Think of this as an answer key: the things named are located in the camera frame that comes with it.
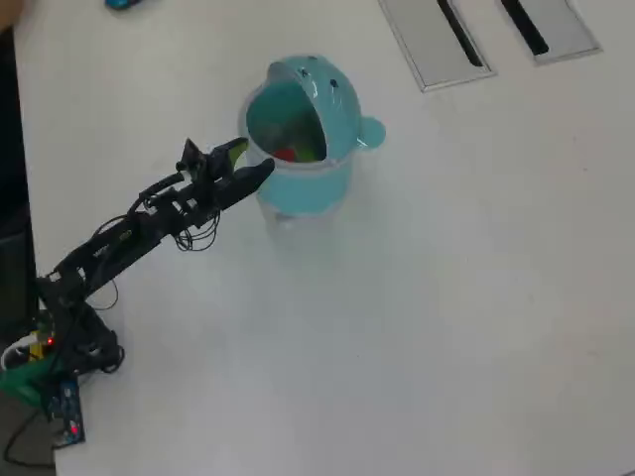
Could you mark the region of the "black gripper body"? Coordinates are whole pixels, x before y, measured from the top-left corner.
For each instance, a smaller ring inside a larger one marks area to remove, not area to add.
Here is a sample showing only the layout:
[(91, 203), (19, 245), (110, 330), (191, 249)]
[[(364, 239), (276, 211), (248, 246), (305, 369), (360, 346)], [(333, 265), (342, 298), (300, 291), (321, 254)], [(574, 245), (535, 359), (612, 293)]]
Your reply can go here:
[(237, 181), (233, 173), (216, 178), (198, 174), (190, 181), (190, 199), (195, 202), (191, 208), (197, 218), (210, 218), (238, 202)]

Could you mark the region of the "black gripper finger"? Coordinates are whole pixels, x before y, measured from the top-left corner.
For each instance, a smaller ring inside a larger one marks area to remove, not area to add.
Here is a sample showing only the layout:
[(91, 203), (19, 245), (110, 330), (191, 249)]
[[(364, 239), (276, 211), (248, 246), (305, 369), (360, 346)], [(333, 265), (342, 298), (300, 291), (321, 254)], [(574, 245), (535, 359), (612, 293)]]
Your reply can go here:
[(257, 166), (238, 169), (219, 181), (219, 207), (230, 208), (255, 193), (275, 169), (269, 158)]
[(247, 150), (249, 141), (236, 138), (215, 147), (207, 155), (207, 171), (210, 175), (232, 175), (235, 164)]

